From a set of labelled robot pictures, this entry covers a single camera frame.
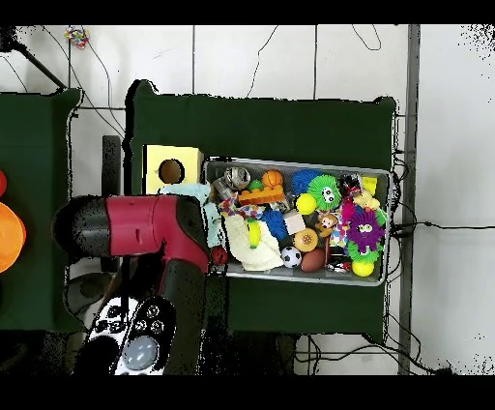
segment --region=small football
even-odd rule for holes
[[[296,268],[301,264],[303,257],[301,256],[301,251],[295,247],[285,247],[282,252],[283,265],[286,268]]]

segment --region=green table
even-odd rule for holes
[[[391,98],[177,97],[135,81],[126,99],[125,148],[132,159],[125,186],[141,193],[145,144],[197,147],[205,156],[391,169],[394,110]],[[225,317],[230,331],[368,334],[382,341],[384,287],[208,278],[206,315]]]
[[[51,239],[51,220],[68,201],[68,118],[79,90],[50,96],[0,94],[0,169],[8,178],[2,202],[26,226],[26,243],[0,275],[0,330],[74,332],[64,307],[68,256]]]

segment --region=green spiky ball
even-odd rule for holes
[[[356,262],[374,263],[378,260],[383,247],[380,244],[377,244],[376,250],[369,250],[368,248],[366,253],[360,253],[358,244],[356,244],[356,242],[349,241],[347,243],[347,250],[349,251],[349,256],[351,259]]]
[[[313,178],[307,186],[307,193],[316,199],[316,207],[323,211],[335,209],[342,199],[336,185],[336,178],[332,175],[320,175]]]

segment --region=orange bowl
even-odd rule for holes
[[[25,241],[24,224],[7,205],[0,202],[0,274],[14,265]]]

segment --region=purple fuzzy toy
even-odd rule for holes
[[[358,244],[359,252],[365,253],[366,247],[376,250],[376,244],[383,236],[385,230],[376,222],[374,212],[355,213],[351,218],[347,238]]]

